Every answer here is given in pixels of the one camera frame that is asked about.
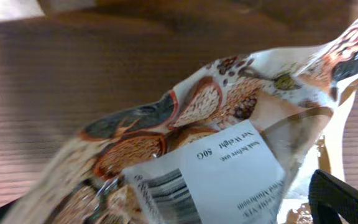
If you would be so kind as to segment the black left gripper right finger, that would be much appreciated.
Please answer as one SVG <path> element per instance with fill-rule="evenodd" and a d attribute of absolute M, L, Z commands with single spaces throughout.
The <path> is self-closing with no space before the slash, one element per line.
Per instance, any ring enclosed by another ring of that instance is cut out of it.
<path fill-rule="evenodd" d="M 312 175 L 308 200 L 314 224 L 358 224 L 358 190 L 323 170 Z"/>

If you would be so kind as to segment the beige cookie pouch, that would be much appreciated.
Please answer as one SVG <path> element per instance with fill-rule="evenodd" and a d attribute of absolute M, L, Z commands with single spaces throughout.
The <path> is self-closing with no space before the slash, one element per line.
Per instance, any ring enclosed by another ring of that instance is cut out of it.
<path fill-rule="evenodd" d="M 2 222 L 276 223 L 357 79 L 358 19 L 324 45 L 217 59 L 85 126 Z"/>

